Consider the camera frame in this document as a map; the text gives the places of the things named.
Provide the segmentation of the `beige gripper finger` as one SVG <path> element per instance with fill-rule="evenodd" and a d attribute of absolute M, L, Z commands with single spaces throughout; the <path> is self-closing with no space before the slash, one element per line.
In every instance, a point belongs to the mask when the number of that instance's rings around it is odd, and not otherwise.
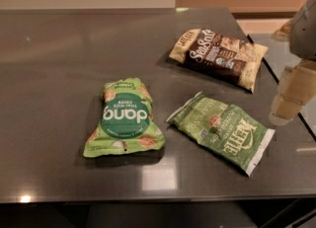
<path fill-rule="evenodd" d="M 277 29 L 273 33 L 272 38 L 276 40 L 287 41 L 290 35 L 291 27 L 292 27 L 292 19 L 285 22 L 279 29 Z"/>
<path fill-rule="evenodd" d="M 269 120 L 286 125 L 316 95 L 316 61 L 302 59 L 296 66 L 286 66 L 281 73 Z"/>

